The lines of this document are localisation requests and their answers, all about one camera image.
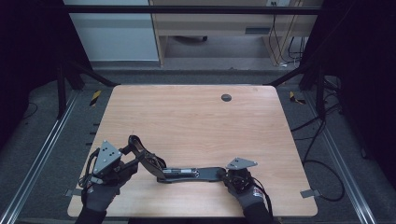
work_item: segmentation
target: desk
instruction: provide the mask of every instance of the desk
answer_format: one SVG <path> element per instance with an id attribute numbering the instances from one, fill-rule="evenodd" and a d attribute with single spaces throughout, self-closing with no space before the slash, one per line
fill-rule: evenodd
<path id="1" fill-rule="evenodd" d="M 232 100 L 224 102 L 222 94 Z M 318 209 L 303 199 L 309 185 L 276 89 L 270 86 L 118 86 L 108 102 L 92 144 L 120 148 L 128 136 L 169 167 L 225 167 L 235 157 L 264 185 L 276 217 L 311 217 Z M 123 161 L 134 158 L 132 153 Z M 74 196 L 68 214 L 78 216 Z M 160 184 L 142 165 L 107 210 L 109 217 L 242 217 L 237 200 L 222 182 Z"/>
<path id="2" fill-rule="evenodd" d="M 149 0 L 151 6 L 265 7 L 269 6 L 267 2 L 269 1 Z M 284 2 L 289 2 L 288 7 L 320 7 L 322 4 L 322 0 L 289 0 Z M 273 64 L 278 65 L 279 62 L 283 61 L 281 55 L 289 46 L 290 37 L 309 36 L 316 19 L 317 16 L 315 15 L 277 15 L 274 23 L 274 15 L 152 14 L 161 65 L 163 65 L 165 58 L 167 37 L 175 35 L 207 35 L 209 39 L 212 35 L 262 36 Z M 249 33 L 247 28 L 257 29 L 257 33 Z"/>

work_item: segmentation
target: table top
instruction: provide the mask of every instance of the table top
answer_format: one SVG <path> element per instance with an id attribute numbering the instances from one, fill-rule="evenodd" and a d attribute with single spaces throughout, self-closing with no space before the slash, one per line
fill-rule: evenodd
<path id="1" fill-rule="evenodd" d="M 229 94 L 231 101 L 221 99 Z M 249 167 L 269 194 L 274 216 L 311 217 L 313 198 L 276 89 L 251 85 L 121 85 L 114 88 L 91 151 L 107 140 L 127 146 L 129 135 L 169 167 L 225 167 L 234 158 Z M 127 162 L 133 153 L 123 156 Z M 74 196 L 68 208 L 77 217 Z M 108 217 L 242 217 L 222 182 L 157 183 L 141 164 L 107 209 Z"/>

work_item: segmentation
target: gloved hand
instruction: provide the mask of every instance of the gloved hand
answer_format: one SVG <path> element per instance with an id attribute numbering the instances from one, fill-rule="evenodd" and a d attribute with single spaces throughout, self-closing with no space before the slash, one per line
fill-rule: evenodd
<path id="1" fill-rule="evenodd" d="M 243 210 L 254 203 L 264 203 L 264 194 L 255 186 L 251 186 L 245 192 L 240 194 L 236 193 L 236 191 L 231 188 L 228 188 L 228 192 L 238 200 Z"/>
<path id="2" fill-rule="evenodd" d="M 127 175 L 124 175 L 117 184 L 113 185 L 99 185 L 88 183 L 87 187 L 81 192 L 81 200 L 85 207 L 96 211 L 104 212 L 108 206 L 113 202 L 117 194 L 120 194 L 120 188 L 126 184 L 131 176 L 137 172 L 137 164 L 130 170 Z"/>

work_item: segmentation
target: table hole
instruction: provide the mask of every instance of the table hole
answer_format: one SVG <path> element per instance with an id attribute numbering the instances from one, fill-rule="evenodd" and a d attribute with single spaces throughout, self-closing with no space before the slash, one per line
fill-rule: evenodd
<path id="1" fill-rule="evenodd" d="M 229 102 L 233 99 L 230 94 L 222 94 L 221 95 L 221 100 L 224 102 Z"/>

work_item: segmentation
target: wire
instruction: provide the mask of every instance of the wire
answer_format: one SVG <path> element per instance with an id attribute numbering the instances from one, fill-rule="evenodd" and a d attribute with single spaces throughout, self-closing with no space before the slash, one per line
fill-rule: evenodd
<path id="1" fill-rule="evenodd" d="M 33 114 L 35 114 L 35 112 L 37 112 L 37 109 L 38 109 L 38 105 L 37 104 L 29 102 L 29 105 L 34 105 L 35 106 L 35 111 L 33 111 L 30 115 L 27 115 L 23 119 L 28 119 L 28 118 L 32 117 Z"/>
<path id="2" fill-rule="evenodd" d="M 272 203 L 271 203 L 270 196 L 267 194 L 267 192 L 265 192 L 264 186 L 262 185 L 262 182 L 260 182 L 260 180 L 256 179 L 255 177 L 251 177 L 251 178 L 253 178 L 253 180 L 259 182 L 260 185 L 258 185 L 256 182 L 253 181 L 253 185 L 256 186 L 257 188 L 259 188 L 262 191 L 262 193 L 264 194 L 265 201 L 267 201 L 267 205 L 268 205 L 268 213 L 270 214 L 270 218 L 273 220 L 274 214 L 273 214 L 273 210 L 272 210 Z"/>
<path id="3" fill-rule="evenodd" d="M 90 180 L 90 169 L 91 169 L 91 163 L 94 157 L 97 157 L 99 155 L 99 150 L 100 148 L 97 148 L 88 158 L 87 166 L 85 167 L 85 175 L 79 179 L 78 185 L 82 188 L 85 189 L 87 187 L 88 181 Z"/>
<path id="4" fill-rule="evenodd" d="M 331 97 L 331 96 L 337 96 L 337 93 L 335 92 L 335 93 L 328 94 L 326 97 L 324 97 L 323 100 L 326 101 L 326 99 L 329 98 L 329 97 Z M 338 108 L 339 106 L 340 106 L 340 104 L 335 104 L 335 105 L 330 106 L 329 108 L 326 109 L 325 115 L 329 115 L 329 114 L 331 114 L 333 111 L 336 111 L 337 108 Z M 317 116 L 317 117 L 315 117 L 315 118 L 309 120 L 308 122 L 304 123 L 303 125 L 301 125 L 301 126 L 299 126 L 299 127 L 297 127 L 297 128 L 292 129 L 291 131 L 292 131 L 292 132 L 295 132 L 295 131 L 297 131 L 297 130 L 300 130 L 300 129 L 302 129 L 303 127 L 306 127 L 306 126 L 308 126 L 309 124 L 313 123 L 315 120 L 317 120 L 317 119 L 319 119 L 319 118 L 320 118 L 320 116 Z M 315 143 L 316 139 L 318 138 L 318 136 L 323 132 L 323 130 L 324 130 L 324 128 L 325 128 L 325 125 L 326 125 L 326 119 L 323 119 L 323 120 L 321 121 L 320 125 L 319 125 L 318 130 L 315 132 L 315 134 L 314 134 L 313 137 L 302 138 L 302 139 L 294 139 L 294 140 L 296 141 L 296 140 L 312 139 L 312 140 L 311 140 L 311 143 L 310 143 L 309 146 L 308 146 L 307 151 L 305 152 L 305 154 L 304 154 L 304 156 L 303 156 L 302 165 L 303 165 L 303 167 L 305 167 L 305 165 L 306 165 L 307 163 L 309 163 L 309 162 L 316 163 L 316 164 L 320 164 L 320 165 L 324 166 L 327 170 L 329 170 L 332 174 L 334 174 L 335 177 L 338 179 L 340 185 L 341 185 L 341 189 L 342 189 L 341 194 L 340 194 L 338 197 L 336 197 L 336 198 L 330 198 L 330 197 L 324 196 L 322 193 L 320 193 L 319 197 L 322 198 L 323 200 L 326 200 L 326 201 L 329 201 L 329 202 L 339 202 L 340 200 L 342 200 L 342 199 L 344 198 L 344 196 L 345 196 L 345 191 L 346 191 L 346 190 L 345 190 L 344 183 L 343 183 L 341 177 L 340 177 L 340 176 L 334 171 L 334 169 L 332 169 L 329 165 L 327 165 L 327 164 L 325 164 L 325 163 L 323 163 L 323 162 L 321 162 L 321 161 L 308 160 L 308 159 L 307 159 L 307 157 L 308 157 L 308 155 L 309 155 L 309 152 L 310 152 L 311 149 L 312 149 L 312 146 L 314 145 L 314 143 Z"/>
<path id="5" fill-rule="evenodd" d="M 331 107 L 329 107 L 328 109 L 326 109 L 326 114 L 327 114 L 327 115 L 331 114 L 333 111 L 335 111 L 334 109 L 337 108 L 338 106 L 340 106 L 340 104 L 332 105 Z M 293 133 L 293 132 L 296 132 L 296 131 L 298 131 L 298 130 L 300 130 L 300 129 L 302 129 L 302 128 L 308 126 L 308 125 L 310 125 L 311 123 L 313 123 L 313 122 L 314 122 L 315 120 L 317 120 L 317 119 L 320 119 L 320 116 L 314 117 L 313 119 L 307 121 L 306 123 L 304 123 L 304 124 L 302 124 L 302 125 L 300 125 L 300 126 L 298 126 L 298 127 L 296 127 L 296 128 L 291 129 L 290 131 L 291 131 L 292 133 Z"/>
<path id="6" fill-rule="evenodd" d="M 325 196 L 324 196 L 323 194 L 321 194 L 321 193 L 320 193 L 320 196 L 319 196 L 319 197 L 322 198 L 322 199 L 324 199 L 324 200 L 326 200 L 326 201 L 333 202 L 333 203 L 341 201 L 341 199 L 343 199 L 344 196 L 345 196 L 345 194 L 346 194 L 346 187 L 344 186 L 344 183 L 343 183 L 343 181 L 341 180 L 340 175 L 337 174 L 337 173 L 334 171 L 334 169 L 332 169 L 330 166 L 326 165 L 325 163 L 323 163 L 323 162 L 321 162 L 321 161 L 306 160 L 306 161 L 305 161 L 305 164 L 307 164 L 307 163 L 309 163 L 309 162 L 317 163 L 317 164 L 320 164 L 320 165 L 324 166 L 324 167 L 327 168 L 330 172 L 332 172 L 332 173 L 335 175 L 335 177 L 338 179 L 338 181 L 341 183 L 341 189 L 342 189 L 342 190 L 341 190 L 341 194 L 340 194 L 340 196 L 338 196 L 337 198 L 325 197 Z"/>
<path id="7" fill-rule="evenodd" d="M 319 136 L 320 130 L 324 127 L 323 125 L 324 125 L 325 123 L 326 123 L 326 120 L 324 119 L 324 120 L 320 123 L 317 132 L 315 133 L 314 137 L 312 138 L 312 141 L 311 141 L 311 143 L 309 144 L 308 150 L 305 152 L 305 155 L 304 155 L 304 158 L 303 158 L 303 161 L 302 161 L 303 165 L 305 164 L 306 158 L 308 157 L 308 154 L 309 154 L 309 152 L 311 151 L 311 148 L 312 148 L 312 146 L 314 145 L 315 140 L 316 140 L 317 137 Z"/>
<path id="8" fill-rule="evenodd" d="M 289 25 L 289 29 L 288 29 L 288 31 L 287 31 L 287 33 L 286 33 L 286 36 L 289 34 L 289 32 L 290 32 L 290 30 L 291 30 L 291 26 L 293 25 L 293 22 L 294 22 L 295 17 L 296 17 L 296 15 L 293 15 L 293 17 L 292 17 L 292 19 L 291 19 L 291 22 L 290 22 L 290 25 Z M 269 46 L 270 46 L 270 50 L 272 51 L 273 55 L 275 55 L 274 50 L 273 50 L 272 45 L 271 45 L 272 32 L 274 32 L 274 35 L 275 35 L 275 38 L 276 38 L 276 43 L 277 43 L 277 48 L 278 48 L 278 50 L 279 50 L 279 56 L 280 56 L 280 58 L 284 61 L 284 63 L 294 63 L 294 64 L 295 64 L 295 60 L 293 60 L 293 61 L 288 61 L 288 60 L 285 60 L 285 59 L 283 58 L 282 51 L 281 51 L 281 47 L 280 47 L 280 44 L 279 44 L 279 40 L 278 40 L 277 34 L 276 34 L 275 23 L 276 23 L 276 14 L 274 14 L 273 25 L 272 25 L 272 27 L 271 27 L 272 29 L 271 29 L 271 32 L 270 32 L 270 34 L 269 34 L 269 39 L 268 39 L 268 41 L 269 41 Z M 276 58 L 275 56 L 274 56 L 274 59 L 275 59 L 275 61 L 276 61 L 276 64 L 279 64 L 279 61 L 277 60 L 277 58 Z"/>

